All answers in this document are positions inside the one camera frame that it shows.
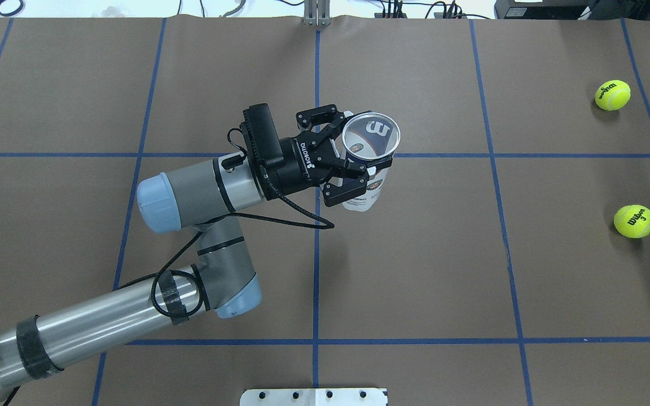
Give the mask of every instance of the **black velcro strap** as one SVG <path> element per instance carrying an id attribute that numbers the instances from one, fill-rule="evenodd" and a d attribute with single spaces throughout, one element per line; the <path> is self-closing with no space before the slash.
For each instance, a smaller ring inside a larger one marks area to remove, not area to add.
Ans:
<path id="1" fill-rule="evenodd" d="M 34 379 L 49 378 L 64 370 L 54 365 L 44 350 L 37 328 L 38 318 L 39 316 L 34 316 L 16 325 L 16 348 L 19 350 L 21 364 Z"/>
<path id="2" fill-rule="evenodd" d="M 207 291 L 204 289 L 204 282 L 202 282 L 202 276 L 199 275 L 199 268 L 195 264 L 191 264 L 192 272 L 194 273 L 195 280 L 197 280 L 197 288 L 199 289 L 199 294 L 202 295 L 202 303 L 204 305 L 204 311 L 209 311 L 209 298 L 207 297 Z"/>
<path id="3" fill-rule="evenodd" d="M 225 242 L 222 242 L 221 244 L 217 244 L 215 246 L 210 246 L 210 247 L 207 247 L 207 248 L 200 249 L 200 250 L 197 251 L 197 255 L 201 256 L 201 255 L 204 255 L 204 254 L 209 254 L 210 252 L 215 252 L 218 249 L 227 248 L 228 246 L 233 246 L 233 245 L 237 244 L 238 242 L 243 242 L 243 241 L 245 241 L 245 237 L 237 237 L 237 239 L 232 239 L 230 241 L 225 241 Z"/>
<path id="4" fill-rule="evenodd" d="M 230 213 L 235 212 L 234 206 L 232 206 L 232 201 L 230 201 L 230 196 L 227 195 L 227 190 L 225 189 L 225 184 L 222 182 L 222 174 L 219 172 L 219 158 L 212 160 L 212 166 L 214 166 L 214 181 L 217 182 L 217 188 L 219 188 L 219 195 L 222 196 L 222 201 L 224 201 L 227 210 Z"/>
<path id="5" fill-rule="evenodd" d="M 175 278 L 172 277 L 171 270 L 166 270 L 162 273 L 159 286 L 167 311 L 174 314 L 187 313 L 187 309 L 180 299 L 180 291 L 177 290 L 177 284 L 175 283 Z M 170 319 L 175 326 L 189 320 L 188 317 L 170 317 Z"/>

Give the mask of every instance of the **tennis ball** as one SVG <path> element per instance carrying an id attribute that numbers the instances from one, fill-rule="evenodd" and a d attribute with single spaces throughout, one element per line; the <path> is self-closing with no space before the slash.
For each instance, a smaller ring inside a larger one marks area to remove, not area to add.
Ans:
<path id="1" fill-rule="evenodd" d="M 596 105 L 606 111 L 622 108 L 631 98 L 631 88 L 621 80 L 609 80 L 596 90 Z"/>
<path id="2" fill-rule="evenodd" d="M 613 216 L 616 230 L 630 239 L 640 239 L 650 234 L 650 210 L 641 205 L 620 208 Z"/>

